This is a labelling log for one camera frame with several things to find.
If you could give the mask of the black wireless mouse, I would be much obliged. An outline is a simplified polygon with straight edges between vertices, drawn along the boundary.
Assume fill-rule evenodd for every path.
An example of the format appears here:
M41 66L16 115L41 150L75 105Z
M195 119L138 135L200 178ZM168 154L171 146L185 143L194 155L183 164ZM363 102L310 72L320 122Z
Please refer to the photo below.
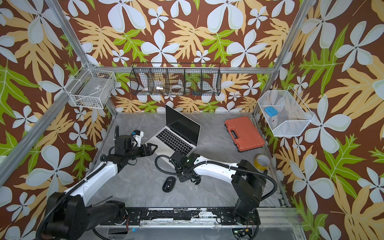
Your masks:
M163 192L170 193L174 189L175 184L176 184L176 178L175 177L173 177L173 176L167 177L167 179L165 180L165 182L162 186Z

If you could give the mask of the silver laptop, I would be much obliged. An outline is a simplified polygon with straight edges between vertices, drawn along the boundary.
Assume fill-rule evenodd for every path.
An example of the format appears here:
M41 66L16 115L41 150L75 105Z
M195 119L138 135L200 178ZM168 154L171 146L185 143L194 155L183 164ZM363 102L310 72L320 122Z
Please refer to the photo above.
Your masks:
M166 125L147 143L157 145L156 155L172 156L175 152L189 156L198 146L201 125L166 106Z

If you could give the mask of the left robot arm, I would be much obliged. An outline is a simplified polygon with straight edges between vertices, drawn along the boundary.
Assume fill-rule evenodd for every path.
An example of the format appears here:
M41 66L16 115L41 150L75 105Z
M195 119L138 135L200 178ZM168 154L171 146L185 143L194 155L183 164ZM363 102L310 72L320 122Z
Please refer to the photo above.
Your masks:
M89 205L93 195L125 166L138 158L151 156L158 146L142 143L144 133L134 130L120 135L115 127L115 145L108 155L101 155L100 164L79 183L63 193L48 198L47 212L36 232L37 240L77 240L84 232L104 222L123 224L127 220L125 203L107 200Z

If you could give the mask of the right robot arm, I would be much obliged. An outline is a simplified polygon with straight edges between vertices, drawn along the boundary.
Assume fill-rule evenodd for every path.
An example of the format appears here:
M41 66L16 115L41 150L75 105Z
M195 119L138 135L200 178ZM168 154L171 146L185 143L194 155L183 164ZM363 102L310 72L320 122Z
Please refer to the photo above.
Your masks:
M160 172L178 177L181 183L190 180L198 185L202 176L208 176L231 184L238 196L233 215L241 224L249 220L256 223L260 202L271 197L278 189L277 182L268 175L267 170L260 172L246 160L230 164L199 154L186 157L175 152L171 157L158 155L154 163Z

